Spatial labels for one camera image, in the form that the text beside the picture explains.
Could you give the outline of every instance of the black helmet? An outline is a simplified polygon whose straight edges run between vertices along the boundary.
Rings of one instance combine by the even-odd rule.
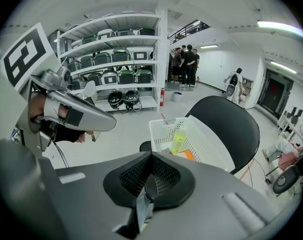
[[[127,110],[139,111],[142,106],[140,104],[140,95],[137,90],[128,90],[123,96],[123,101],[126,104]]]
[[[123,94],[119,90],[114,90],[108,95],[108,103],[114,110],[119,110],[119,106],[124,103]]]

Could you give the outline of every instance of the yellow bottle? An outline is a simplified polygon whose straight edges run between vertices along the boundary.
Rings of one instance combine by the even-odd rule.
[[[173,135],[173,140],[171,144],[170,151],[176,155],[177,153],[181,152],[183,143],[186,140],[186,133],[182,130],[175,131]]]

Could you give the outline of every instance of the backpack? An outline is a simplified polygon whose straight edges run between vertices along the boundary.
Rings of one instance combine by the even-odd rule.
[[[229,84],[232,85],[232,86],[236,86],[236,85],[237,85],[237,82],[238,82],[238,77],[237,77],[236,74],[234,74],[234,75],[231,77]]]

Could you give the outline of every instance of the white shelving unit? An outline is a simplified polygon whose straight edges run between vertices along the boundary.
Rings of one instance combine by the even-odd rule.
[[[125,29],[140,30],[142,28],[155,29],[155,35],[126,35],[116,36],[106,39],[96,40],[79,47],[73,48],[60,54],[61,39],[70,39],[73,41],[81,40],[84,37],[97,35],[101,30],[112,29],[114,32]],[[155,60],[130,60],[121,62],[111,62],[101,65],[94,65],[72,72],[71,75],[85,75],[107,68],[134,65],[153,65],[153,80],[151,83],[130,83],[130,84],[110,84],[96,86],[96,91],[112,89],[132,89],[132,88],[152,88],[151,96],[141,96],[140,102],[142,108],[160,109],[161,88],[165,86],[166,67],[168,64],[166,52],[169,43],[167,40],[167,9],[156,9],[156,14],[131,13],[120,14],[108,17],[102,17],[80,24],[65,33],[57,32],[57,56],[59,59],[79,58],[93,53],[116,49],[132,47],[150,47],[153,48],[153,57]],[[73,94],[80,94],[83,90],[73,90]],[[100,100],[95,104],[104,111],[113,111],[107,100]]]
[[[134,66],[134,65],[157,65],[158,61],[156,60],[128,60],[128,61],[121,61],[121,62],[111,62],[105,63],[90,67],[85,67],[80,70],[71,72],[71,76],[74,75],[85,75],[91,72],[96,72],[102,69],[113,68],[113,67],[120,67],[120,66]]]

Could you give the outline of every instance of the fire extinguisher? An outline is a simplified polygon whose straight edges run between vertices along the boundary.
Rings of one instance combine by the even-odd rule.
[[[160,91],[160,106],[161,107],[164,105],[164,95],[165,95],[165,89],[161,88],[161,91]]]

